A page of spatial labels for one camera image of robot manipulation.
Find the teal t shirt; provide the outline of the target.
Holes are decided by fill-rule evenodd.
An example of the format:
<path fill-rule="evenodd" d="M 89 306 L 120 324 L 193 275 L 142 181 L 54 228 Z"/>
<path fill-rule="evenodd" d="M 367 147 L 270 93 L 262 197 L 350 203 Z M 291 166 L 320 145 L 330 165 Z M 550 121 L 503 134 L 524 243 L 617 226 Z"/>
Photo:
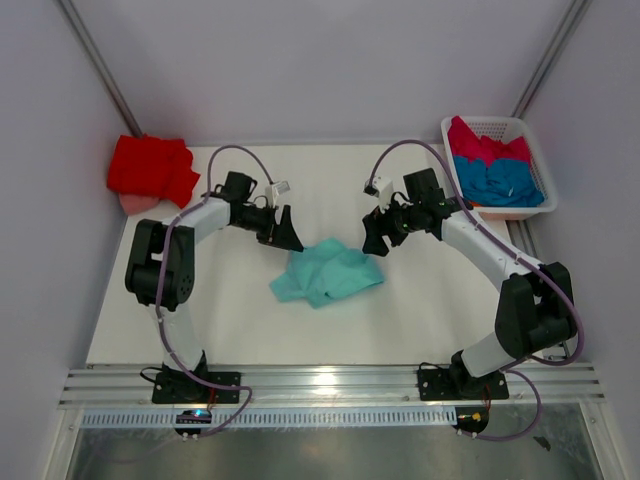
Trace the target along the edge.
<path fill-rule="evenodd" d="M 323 308 L 385 282 L 370 256 L 329 238 L 290 255 L 283 274 L 269 287 L 279 302 L 305 300 Z"/>

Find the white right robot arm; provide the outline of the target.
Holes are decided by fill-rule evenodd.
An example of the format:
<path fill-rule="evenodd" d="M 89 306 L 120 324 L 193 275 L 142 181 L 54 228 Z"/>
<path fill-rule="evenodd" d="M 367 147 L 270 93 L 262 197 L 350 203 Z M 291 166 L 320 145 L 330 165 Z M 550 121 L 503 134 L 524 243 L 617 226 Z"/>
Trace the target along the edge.
<path fill-rule="evenodd" d="M 465 200 L 447 197 L 433 169 L 404 178 L 404 192 L 379 176 L 364 192 L 377 207 L 363 219 L 363 252 L 384 257 L 414 232 L 433 235 L 469 260 L 496 288 L 494 327 L 455 353 L 437 389 L 456 398 L 480 396 L 500 371 L 575 337 L 571 279 L 560 263 L 543 264 L 504 243 Z"/>

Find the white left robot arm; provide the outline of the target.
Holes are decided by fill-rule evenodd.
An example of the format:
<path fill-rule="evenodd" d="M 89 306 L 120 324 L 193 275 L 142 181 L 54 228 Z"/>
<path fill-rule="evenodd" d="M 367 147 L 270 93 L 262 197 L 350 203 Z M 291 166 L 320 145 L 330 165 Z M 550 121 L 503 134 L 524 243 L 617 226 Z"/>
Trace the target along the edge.
<path fill-rule="evenodd" d="M 265 189 L 266 204 L 250 200 L 257 181 L 230 172 L 222 185 L 208 186 L 202 200 L 172 220 L 138 222 L 125 273 L 125 288 L 147 308 L 164 349 L 155 379 L 155 404 L 202 403 L 219 381 L 238 401 L 238 380 L 229 383 L 208 370 L 207 358 L 196 338 L 188 300 L 196 280 L 196 246 L 228 226 L 253 232 L 266 246 L 301 252 L 291 219 L 291 207 L 276 206 L 290 190 L 286 181 Z"/>

